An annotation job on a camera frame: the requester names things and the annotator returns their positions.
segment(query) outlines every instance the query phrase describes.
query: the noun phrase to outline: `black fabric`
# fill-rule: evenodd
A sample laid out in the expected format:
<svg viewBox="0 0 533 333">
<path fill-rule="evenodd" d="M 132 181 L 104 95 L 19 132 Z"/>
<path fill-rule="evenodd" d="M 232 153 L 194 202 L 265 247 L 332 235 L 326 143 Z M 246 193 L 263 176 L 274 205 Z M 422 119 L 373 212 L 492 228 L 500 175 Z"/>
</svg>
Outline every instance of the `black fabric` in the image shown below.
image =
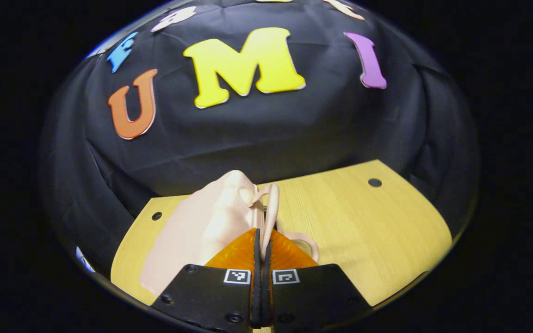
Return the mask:
<svg viewBox="0 0 533 333">
<path fill-rule="evenodd" d="M 152 197 L 190 194 L 239 169 L 266 183 L 379 159 L 423 193 L 456 236 L 470 218 L 478 185 L 476 130 L 456 82 L 425 50 L 373 13 L 353 19 L 323 1 L 268 4 L 192 0 L 197 14 L 156 34 L 139 32 L 116 73 L 93 55 L 59 89 L 42 135 L 42 193 L 57 232 L 80 246 L 108 276 L 114 253 Z M 218 38 L 240 51 L 263 27 L 290 31 L 287 43 L 306 87 L 198 109 L 188 46 Z M 371 39 L 386 89 L 365 88 L 350 31 Z M 133 80 L 149 69 L 157 114 L 147 133 L 121 139 L 108 98 L 130 87 L 130 118 L 139 112 Z"/>
</svg>

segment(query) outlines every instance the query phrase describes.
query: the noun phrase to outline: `screw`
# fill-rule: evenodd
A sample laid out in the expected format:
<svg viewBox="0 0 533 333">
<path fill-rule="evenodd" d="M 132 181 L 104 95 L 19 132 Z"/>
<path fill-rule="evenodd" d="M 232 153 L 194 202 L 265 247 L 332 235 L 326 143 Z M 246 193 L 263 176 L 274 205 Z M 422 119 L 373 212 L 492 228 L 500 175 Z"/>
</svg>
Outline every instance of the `screw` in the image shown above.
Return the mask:
<svg viewBox="0 0 533 333">
<path fill-rule="evenodd" d="M 290 322 L 294 321 L 295 317 L 293 314 L 282 314 L 279 316 L 279 322 L 283 324 L 289 324 Z"/>
<path fill-rule="evenodd" d="M 226 316 L 226 319 L 230 322 L 233 322 L 234 324 L 240 323 L 244 321 L 244 318 L 240 316 L 239 314 L 228 314 Z"/>
<path fill-rule="evenodd" d="M 381 180 L 379 179 L 370 179 L 368 182 L 373 187 L 380 187 L 381 186 Z"/>
<path fill-rule="evenodd" d="M 159 297 L 159 300 L 162 301 L 163 303 L 166 303 L 166 304 L 173 304 L 174 302 L 172 301 L 172 299 L 168 296 L 168 295 L 161 295 Z"/>
<path fill-rule="evenodd" d="M 330 264 L 328 266 L 326 266 L 326 270 L 328 271 L 332 271 L 332 272 L 336 272 L 339 270 L 339 267 L 337 264 Z"/>
<path fill-rule="evenodd" d="M 299 327 L 293 330 L 293 333 L 312 333 L 314 330 L 309 327 Z"/>
</svg>

